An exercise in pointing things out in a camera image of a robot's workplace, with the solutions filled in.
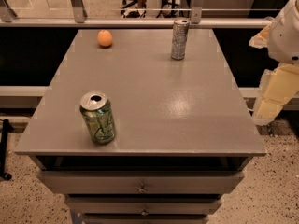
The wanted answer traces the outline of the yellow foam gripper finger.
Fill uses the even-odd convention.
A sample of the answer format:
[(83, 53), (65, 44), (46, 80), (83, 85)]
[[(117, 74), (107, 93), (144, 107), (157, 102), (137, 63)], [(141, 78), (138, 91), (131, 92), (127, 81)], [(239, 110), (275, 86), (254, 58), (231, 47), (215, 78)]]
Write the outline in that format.
[(280, 63), (274, 71), (265, 70), (253, 107), (254, 123), (272, 122), (297, 92), (299, 92), (298, 64)]

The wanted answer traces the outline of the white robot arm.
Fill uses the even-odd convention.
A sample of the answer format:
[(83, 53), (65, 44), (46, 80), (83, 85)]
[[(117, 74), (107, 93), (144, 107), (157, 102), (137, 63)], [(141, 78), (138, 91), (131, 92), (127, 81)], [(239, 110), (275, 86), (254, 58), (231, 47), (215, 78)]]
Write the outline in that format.
[(254, 123), (264, 126), (299, 92), (299, 0), (289, 0), (249, 45), (267, 48), (268, 56), (278, 62), (273, 71), (264, 70), (253, 106)]

